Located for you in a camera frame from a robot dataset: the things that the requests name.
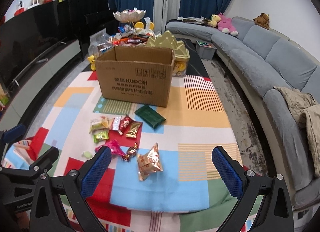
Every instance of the black television screen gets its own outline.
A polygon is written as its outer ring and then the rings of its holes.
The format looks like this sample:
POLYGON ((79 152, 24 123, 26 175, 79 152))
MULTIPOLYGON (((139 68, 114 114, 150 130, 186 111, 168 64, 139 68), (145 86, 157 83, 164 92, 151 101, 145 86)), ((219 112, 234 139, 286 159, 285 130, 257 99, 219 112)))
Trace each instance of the black television screen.
POLYGON ((4 85, 8 87, 36 57, 71 36, 67 2, 49 2, 9 19, 0 27, 0 77, 4 85))

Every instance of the pink stuffed animal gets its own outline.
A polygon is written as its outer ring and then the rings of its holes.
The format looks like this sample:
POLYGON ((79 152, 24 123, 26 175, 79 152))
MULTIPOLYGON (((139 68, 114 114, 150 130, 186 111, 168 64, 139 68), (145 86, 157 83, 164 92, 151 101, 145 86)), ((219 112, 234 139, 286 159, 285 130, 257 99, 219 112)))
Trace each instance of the pink stuffed animal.
POLYGON ((227 18, 222 13, 220 13, 218 16, 221 18, 221 21, 218 23, 219 31, 225 34, 230 34, 232 36, 236 36, 239 34, 236 28, 232 25, 231 18, 227 18))

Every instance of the sofa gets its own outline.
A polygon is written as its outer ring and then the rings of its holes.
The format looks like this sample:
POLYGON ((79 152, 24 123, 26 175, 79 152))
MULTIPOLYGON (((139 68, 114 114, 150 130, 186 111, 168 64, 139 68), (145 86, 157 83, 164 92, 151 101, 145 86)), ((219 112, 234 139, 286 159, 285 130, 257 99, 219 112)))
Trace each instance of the sofa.
POLYGON ((250 101, 267 137, 276 171, 284 176, 294 210, 320 202, 320 178, 314 166, 306 131, 300 130, 281 93, 274 86, 311 93, 320 103, 320 62, 276 30, 234 17, 239 35, 215 28, 169 22, 175 37, 212 42, 250 101))

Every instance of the silver screw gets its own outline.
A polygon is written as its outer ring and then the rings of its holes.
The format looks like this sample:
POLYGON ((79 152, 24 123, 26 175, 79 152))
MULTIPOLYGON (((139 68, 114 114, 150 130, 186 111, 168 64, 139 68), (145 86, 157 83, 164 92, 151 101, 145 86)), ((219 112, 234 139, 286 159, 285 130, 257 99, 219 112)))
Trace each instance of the silver screw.
POLYGON ((45 178, 47 178, 47 174, 41 174, 40 175, 40 179, 45 179, 45 178))
POLYGON ((250 177, 254 176, 254 171, 248 170, 247 171, 247 175, 250 176, 250 177))
POLYGON ((73 169, 69 172, 70 176, 75 176, 77 174, 77 170, 73 169))
POLYGON ((281 174, 277 174, 278 179, 283 179, 283 176, 281 174))

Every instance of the handling symbol on box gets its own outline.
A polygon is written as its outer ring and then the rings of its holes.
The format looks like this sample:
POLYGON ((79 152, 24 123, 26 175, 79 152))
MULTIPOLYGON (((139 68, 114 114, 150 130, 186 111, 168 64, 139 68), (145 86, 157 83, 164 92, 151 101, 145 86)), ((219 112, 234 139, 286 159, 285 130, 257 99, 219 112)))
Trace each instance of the handling symbol on box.
POLYGON ((160 70, 159 71, 159 79, 165 79, 165 74, 166 74, 165 70, 160 70))
POLYGON ((136 68, 136 76, 142 76, 142 69, 136 68))
POLYGON ((150 70, 149 69, 143 69, 143 77, 150 77, 150 70))
POLYGON ((158 71, 157 70, 151 70, 151 78, 158 78, 158 71))

